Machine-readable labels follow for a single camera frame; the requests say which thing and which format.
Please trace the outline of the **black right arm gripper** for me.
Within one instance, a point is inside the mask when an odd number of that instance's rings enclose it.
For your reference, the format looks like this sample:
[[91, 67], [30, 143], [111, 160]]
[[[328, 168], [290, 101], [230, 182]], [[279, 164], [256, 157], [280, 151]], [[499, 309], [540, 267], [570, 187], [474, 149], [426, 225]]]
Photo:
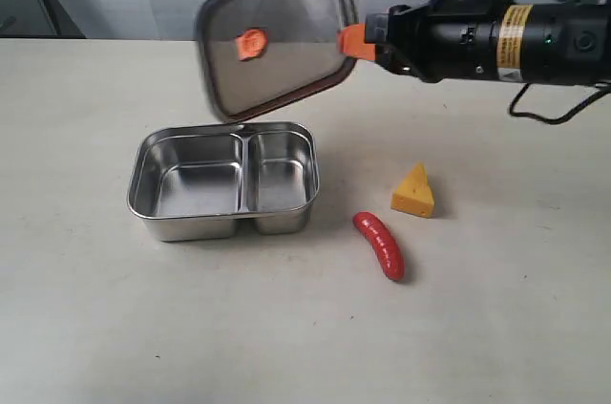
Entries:
[[496, 80], [495, 0], [429, 0], [370, 13], [338, 35], [340, 52], [426, 83]]

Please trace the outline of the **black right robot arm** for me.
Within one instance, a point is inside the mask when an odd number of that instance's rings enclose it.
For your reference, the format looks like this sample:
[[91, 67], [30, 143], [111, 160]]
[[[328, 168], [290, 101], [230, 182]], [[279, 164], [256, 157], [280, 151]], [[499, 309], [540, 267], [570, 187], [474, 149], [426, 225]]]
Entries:
[[610, 78], [610, 0], [429, 0], [340, 31], [339, 50], [392, 74], [595, 86]]

